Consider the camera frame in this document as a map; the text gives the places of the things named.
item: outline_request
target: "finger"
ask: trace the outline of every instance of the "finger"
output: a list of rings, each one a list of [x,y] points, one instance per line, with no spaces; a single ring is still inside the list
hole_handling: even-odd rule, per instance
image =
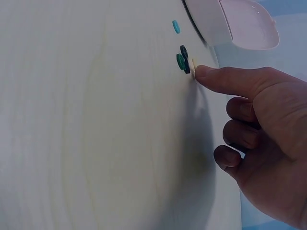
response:
[[[243,97],[234,97],[230,99],[227,103],[226,111],[232,119],[246,122],[258,122],[253,104],[249,99]]]
[[[259,143],[258,130],[236,120],[226,123],[223,137],[226,144],[235,144],[247,149],[254,149]]]
[[[236,179],[236,173],[242,161],[240,154],[225,145],[221,145],[215,149],[213,155],[217,165]]]
[[[206,88],[223,94],[249,98],[275,84],[287,81],[300,81],[276,69],[265,67],[260,69],[237,69],[224,67],[213,69],[197,66],[195,79]]]

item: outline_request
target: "green bead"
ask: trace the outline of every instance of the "green bead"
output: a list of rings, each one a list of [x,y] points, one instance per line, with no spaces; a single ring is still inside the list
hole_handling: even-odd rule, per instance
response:
[[[178,63],[179,68],[181,70],[184,70],[186,68],[185,60],[184,60],[182,54],[177,54],[177,63]]]

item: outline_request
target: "pink lid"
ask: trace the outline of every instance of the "pink lid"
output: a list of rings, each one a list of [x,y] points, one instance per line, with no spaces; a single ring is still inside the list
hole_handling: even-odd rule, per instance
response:
[[[276,22],[264,7],[250,0],[219,1],[236,46],[253,50],[278,46]]]

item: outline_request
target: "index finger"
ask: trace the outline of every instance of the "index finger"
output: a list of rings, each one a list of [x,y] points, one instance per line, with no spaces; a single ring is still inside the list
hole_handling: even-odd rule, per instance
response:
[[[197,66],[195,79],[214,92],[241,96],[250,100],[253,100],[261,91],[275,84],[298,81],[297,78],[270,67],[213,69],[202,65]]]

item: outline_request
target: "light wooden board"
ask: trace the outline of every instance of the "light wooden board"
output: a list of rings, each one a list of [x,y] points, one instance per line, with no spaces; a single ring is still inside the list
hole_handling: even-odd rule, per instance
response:
[[[240,229],[226,97],[177,66],[182,44],[217,65],[180,0],[2,0],[0,44],[0,229]]]

